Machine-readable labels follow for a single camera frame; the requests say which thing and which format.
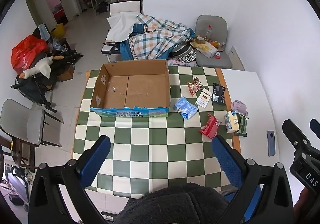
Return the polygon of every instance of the yellow bucket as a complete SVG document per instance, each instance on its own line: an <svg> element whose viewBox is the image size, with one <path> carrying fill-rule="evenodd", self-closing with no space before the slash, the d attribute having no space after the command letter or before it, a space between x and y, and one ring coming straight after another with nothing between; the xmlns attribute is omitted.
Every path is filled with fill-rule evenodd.
<svg viewBox="0 0 320 224"><path fill-rule="evenodd" d="M66 34L63 23L58 24L52 31L51 35L53 38L62 39Z"/></svg>

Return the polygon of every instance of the small brown cardboard box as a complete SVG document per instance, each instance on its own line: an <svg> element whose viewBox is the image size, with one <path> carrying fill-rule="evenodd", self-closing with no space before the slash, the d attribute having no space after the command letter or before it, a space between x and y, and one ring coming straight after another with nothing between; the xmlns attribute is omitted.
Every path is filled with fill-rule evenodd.
<svg viewBox="0 0 320 224"><path fill-rule="evenodd" d="M102 117L167 117L170 81L166 60L104 64L97 77L91 111Z"/></svg>
<svg viewBox="0 0 320 224"><path fill-rule="evenodd" d="M72 65L69 65L69 66L67 67L67 69L66 69L62 74L60 74L59 76L57 76L57 78L58 78L58 80L59 80L60 82L73 79L73 73L74 73L74 71L75 71L75 68L74 68Z"/></svg>

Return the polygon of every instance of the metal bolt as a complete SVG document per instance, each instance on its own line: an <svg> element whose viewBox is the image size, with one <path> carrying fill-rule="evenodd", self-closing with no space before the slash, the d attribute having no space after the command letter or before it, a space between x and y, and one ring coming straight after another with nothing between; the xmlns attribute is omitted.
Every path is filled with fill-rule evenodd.
<svg viewBox="0 0 320 224"><path fill-rule="evenodd" d="M249 165L254 165L254 164L255 164L255 161L252 160L252 159L248 159L248 160L247 160L247 164L249 164Z"/></svg>
<svg viewBox="0 0 320 224"><path fill-rule="evenodd" d="M282 163L278 162L278 163L277 163L277 167L278 167L279 169L283 169L284 166L283 166Z"/></svg>
<svg viewBox="0 0 320 224"><path fill-rule="evenodd" d="M47 164L45 162L40 163L39 169L44 169L46 166L47 166Z"/></svg>
<svg viewBox="0 0 320 224"><path fill-rule="evenodd" d="M76 159L71 159L71 160L69 160L67 163L68 163L69 166L73 166L73 165L76 164L76 162L77 162Z"/></svg>

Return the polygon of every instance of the green and white checkered tablecloth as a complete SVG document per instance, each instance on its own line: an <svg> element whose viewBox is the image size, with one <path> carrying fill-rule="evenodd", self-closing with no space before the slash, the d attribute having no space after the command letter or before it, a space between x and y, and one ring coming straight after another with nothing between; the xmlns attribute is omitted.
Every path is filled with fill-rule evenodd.
<svg viewBox="0 0 320 224"><path fill-rule="evenodd" d="M220 83L215 69L169 67L169 72L171 108L169 116L164 118L100 117L90 112L99 70L90 72L76 125L73 158L78 159L102 134L110 138L111 151L89 189L139 198L186 182L218 191L228 187L229 181L211 150L211 139L199 132L211 113L223 123L218 134L232 146L232 134L227 134L223 119L226 107L209 102L205 109L199 107L189 120L173 109L181 96L195 104L201 91L192 97L187 86L187 81L192 82L194 77L212 91L213 82Z"/></svg>

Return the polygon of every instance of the smartphone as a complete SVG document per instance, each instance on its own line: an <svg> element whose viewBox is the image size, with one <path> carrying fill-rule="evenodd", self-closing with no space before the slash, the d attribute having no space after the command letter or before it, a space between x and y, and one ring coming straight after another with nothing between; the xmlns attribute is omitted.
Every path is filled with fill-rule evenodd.
<svg viewBox="0 0 320 224"><path fill-rule="evenodd" d="M276 155L276 141L275 141L275 132L267 131L268 138L268 156Z"/></svg>

